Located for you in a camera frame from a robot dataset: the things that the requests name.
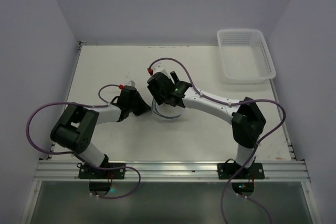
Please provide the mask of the white mesh laundry bag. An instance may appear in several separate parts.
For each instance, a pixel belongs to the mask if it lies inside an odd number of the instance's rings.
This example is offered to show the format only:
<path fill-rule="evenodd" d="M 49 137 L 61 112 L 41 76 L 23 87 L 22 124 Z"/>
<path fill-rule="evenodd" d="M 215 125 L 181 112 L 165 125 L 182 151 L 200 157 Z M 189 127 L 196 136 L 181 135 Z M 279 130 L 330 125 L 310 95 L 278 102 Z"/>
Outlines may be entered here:
<path fill-rule="evenodd" d="M 173 107 L 165 103 L 158 105 L 155 99 L 152 99 L 151 110 L 155 116 L 158 116 L 159 118 L 164 120 L 178 119 L 183 113 L 183 109 L 181 107 Z"/>

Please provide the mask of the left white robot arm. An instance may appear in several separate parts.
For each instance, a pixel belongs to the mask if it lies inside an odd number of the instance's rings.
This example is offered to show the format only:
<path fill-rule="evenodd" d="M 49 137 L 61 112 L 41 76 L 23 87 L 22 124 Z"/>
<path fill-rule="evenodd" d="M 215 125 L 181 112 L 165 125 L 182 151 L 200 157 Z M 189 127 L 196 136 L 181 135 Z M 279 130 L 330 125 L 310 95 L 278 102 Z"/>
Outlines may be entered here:
<path fill-rule="evenodd" d="M 108 156 L 92 142 L 95 127 L 99 124 L 118 123 L 129 114 L 140 116 L 151 111 L 135 87 L 123 86 L 115 101 L 89 107 L 69 104 L 51 131 L 50 138 L 69 149 L 91 167 L 108 168 Z"/>

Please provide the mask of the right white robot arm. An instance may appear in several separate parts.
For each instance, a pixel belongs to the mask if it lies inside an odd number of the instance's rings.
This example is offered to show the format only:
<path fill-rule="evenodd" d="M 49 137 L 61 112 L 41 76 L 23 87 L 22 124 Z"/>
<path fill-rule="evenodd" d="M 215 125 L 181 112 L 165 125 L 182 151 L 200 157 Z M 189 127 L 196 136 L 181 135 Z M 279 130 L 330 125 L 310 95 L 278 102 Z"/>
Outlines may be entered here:
<path fill-rule="evenodd" d="M 244 99 L 247 104 L 233 106 L 230 104 L 231 100 L 228 100 L 224 105 L 223 98 L 209 100 L 204 94 L 197 93 L 190 83 L 180 80 L 173 82 L 161 72 L 152 75 L 147 83 L 150 93 L 159 105 L 164 103 L 202 111 L 229 123 L 232 126 L 233 139 L 238 144 L 234 162 L 240 167 L 251 167 L 254 161 L 253 151 L 266 124 L 265 117 L 251 98 Z"/>

